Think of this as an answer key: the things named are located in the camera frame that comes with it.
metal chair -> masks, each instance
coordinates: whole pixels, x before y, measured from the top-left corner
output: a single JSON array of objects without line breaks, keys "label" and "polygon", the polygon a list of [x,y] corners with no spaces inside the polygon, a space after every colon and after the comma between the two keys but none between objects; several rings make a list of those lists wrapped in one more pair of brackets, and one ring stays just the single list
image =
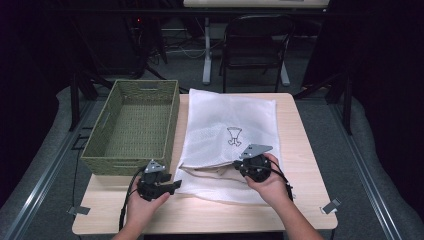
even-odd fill
[{"label": "metal chair", "polygon": [[274,89],[277,92],[284,54],[294,28],[294,21],[286,15],[244,15],[230,21],[219,69],[219,75],[223,75],[223,92],[226,92],[227,69],[278,68]]}]

white bag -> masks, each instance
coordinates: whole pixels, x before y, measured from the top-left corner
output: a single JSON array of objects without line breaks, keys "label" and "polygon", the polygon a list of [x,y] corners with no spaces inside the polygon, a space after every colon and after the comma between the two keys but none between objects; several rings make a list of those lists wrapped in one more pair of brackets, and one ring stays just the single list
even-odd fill
[{"label": "white bag", "polygon": [[265,203],[231,165],[250,144],[272,146],[280,159],[276,101],[190,89],[177,193],[235,203]]}]

green basket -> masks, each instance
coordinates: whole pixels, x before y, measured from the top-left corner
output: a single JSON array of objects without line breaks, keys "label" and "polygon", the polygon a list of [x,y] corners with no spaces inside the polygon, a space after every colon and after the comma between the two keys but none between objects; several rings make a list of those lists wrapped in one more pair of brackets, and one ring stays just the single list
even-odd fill
[{"label": "green basket", "polygon": [[96,175],[132,176],[154,159],[169,170],[178,81],[117,80],[81,159]]}]

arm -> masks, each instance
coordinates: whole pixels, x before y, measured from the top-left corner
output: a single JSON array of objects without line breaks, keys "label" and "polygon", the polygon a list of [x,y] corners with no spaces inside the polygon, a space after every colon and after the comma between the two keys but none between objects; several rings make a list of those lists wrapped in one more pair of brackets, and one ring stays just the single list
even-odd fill
[{"label": "arm", "polygon": [[[137,189],[137,177],[132,185],[132,190]],[[143,229],[150,222],[156,210],[168,200],[170,194],[164,193],[158,199],[148,202],[141,198],[137,192],[133,192],[128,199],[127,221],[121,231],[113,238],[117,239],[137,239]]]},{"label": "arm", "polygon": [[[264,153],[264,155],[278,164],[278,159],[272,154]],[[271,165],[273,169],[279,171],[275,164]],[[280,176],[271,173],[269,178],[261,183],[257,183],[249,177],[246,177],[246,181],[249,187],[255,189],[264,201],[277,212],[290,239],[323,239],[290,200],[285,182]]]}]

wooden table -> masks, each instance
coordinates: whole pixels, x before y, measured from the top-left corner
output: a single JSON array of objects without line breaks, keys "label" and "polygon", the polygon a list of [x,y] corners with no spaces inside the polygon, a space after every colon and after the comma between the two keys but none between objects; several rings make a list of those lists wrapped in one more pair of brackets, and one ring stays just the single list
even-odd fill
[{"label": "wooden table", "polygon": [[[285,93],[235,94],[277,101],[280,151],[285,175],[294,187],[296,206],[316,229],[334,229],[334,213],[322,214],[330,202],[321,173],[293,97]],[[182,153],[188,118],[188,95],[180,95],[171,173]],[[92,175],[81,206],[88,215],[77,215],[72,230],[77,235],[115,234],[131,177]],[[161,206],[145,234],[230,233],[282,231],[279,217],[269,206],[224,204],[179,194]]]}]

